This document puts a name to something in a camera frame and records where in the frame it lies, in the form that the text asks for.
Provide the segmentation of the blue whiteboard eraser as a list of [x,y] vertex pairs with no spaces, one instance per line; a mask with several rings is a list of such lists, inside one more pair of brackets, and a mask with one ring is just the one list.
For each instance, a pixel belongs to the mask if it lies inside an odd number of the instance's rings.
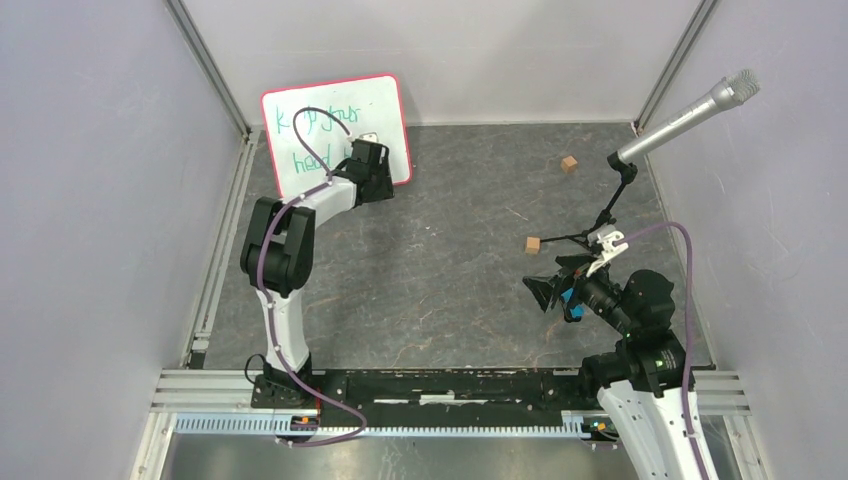
[[580,322],[585,314],[582,304],[575,296],[575,290],[569,288],[560,295],[560,304],[563,309],[564,321],[566,323]]

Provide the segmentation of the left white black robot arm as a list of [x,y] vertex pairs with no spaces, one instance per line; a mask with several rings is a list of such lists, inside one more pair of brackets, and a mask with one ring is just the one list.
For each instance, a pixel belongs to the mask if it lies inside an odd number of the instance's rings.
[[306,405],[314,394],[302,290],[313,270],[316,230],[336,215],[394,197],[389,147],[373,133],[351,146],[351,155],[317,186],[289,199],[257,200],[240,256],[263,307],[267,338],[255,384],[290,407]]

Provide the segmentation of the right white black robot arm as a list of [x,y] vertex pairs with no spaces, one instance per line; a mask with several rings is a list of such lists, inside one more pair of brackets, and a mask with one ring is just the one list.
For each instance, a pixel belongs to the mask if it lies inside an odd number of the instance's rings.
[[674,285],[641,269],[625,285],[609,269],[588,271],[587,255],[562,256],[551,276],[525,276],[540,308],[559,306],[567,323],[594,313],[620,334],[613,351],[588,356],[577,392],[611,420],[641,479],[715,479],[698,417],[692,362],[671,329]]

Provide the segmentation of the pink framed whiteboard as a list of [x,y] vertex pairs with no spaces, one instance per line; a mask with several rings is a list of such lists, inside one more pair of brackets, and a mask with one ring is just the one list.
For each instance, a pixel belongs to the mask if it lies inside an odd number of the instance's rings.
[[400,83],[388,73],[264,92],[260,107],[279,195],[301,194],[373,134],[388,147],[395,185],[413,175]]

